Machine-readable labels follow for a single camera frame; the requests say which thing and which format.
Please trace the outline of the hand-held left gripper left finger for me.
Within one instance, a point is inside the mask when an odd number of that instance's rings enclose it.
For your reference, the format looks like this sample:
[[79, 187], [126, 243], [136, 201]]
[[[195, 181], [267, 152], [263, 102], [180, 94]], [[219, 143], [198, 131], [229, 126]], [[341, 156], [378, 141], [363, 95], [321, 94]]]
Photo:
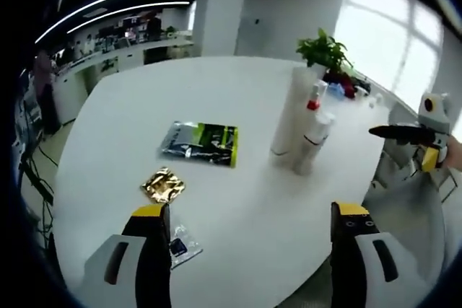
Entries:
[[121, 234], [107, 238], [84, 265], [85, 307], [170, 307], [170, 211], [135, 210]]

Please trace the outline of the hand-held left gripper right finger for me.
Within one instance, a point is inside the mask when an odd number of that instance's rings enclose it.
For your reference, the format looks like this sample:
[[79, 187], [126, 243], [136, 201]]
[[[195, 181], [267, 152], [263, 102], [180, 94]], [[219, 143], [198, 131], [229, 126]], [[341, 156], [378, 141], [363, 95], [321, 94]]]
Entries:
[[367, 209], [331, 204], [332, 307], [399, 307], [400, 244]]

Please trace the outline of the person's right hand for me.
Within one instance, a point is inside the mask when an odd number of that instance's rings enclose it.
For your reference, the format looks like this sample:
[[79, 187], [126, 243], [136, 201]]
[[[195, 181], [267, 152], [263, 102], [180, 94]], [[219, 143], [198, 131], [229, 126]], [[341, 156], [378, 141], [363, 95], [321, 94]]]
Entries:
[[446, 167], [462, 172], [462, 144], [453, 136], [448, 138], [447, 155], [443, 162]]

